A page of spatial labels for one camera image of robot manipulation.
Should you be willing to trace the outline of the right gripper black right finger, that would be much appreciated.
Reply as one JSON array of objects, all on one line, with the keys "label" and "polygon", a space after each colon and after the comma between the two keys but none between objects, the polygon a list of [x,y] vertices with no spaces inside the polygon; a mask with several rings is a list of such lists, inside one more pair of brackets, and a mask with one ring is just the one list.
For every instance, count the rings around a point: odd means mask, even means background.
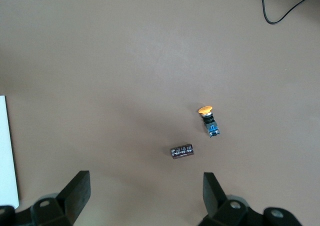
[{"label": "right gripper black right finger", "polygon": [[263,216],[239,196],[226,195],[213,173],[203,174],[204,205],[207,215],[199,225],[262,225]]}]

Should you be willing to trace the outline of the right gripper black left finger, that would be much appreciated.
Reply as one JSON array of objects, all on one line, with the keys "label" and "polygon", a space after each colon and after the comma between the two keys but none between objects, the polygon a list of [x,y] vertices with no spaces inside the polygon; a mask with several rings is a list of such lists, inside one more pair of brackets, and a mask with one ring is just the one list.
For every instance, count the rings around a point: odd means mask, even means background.
[{"label": "right gripper black left finger", "polygon": [[74,225],[90,196],[90,172],[79,171],[56,197],[46,197],[31,207],[35,225]]}]

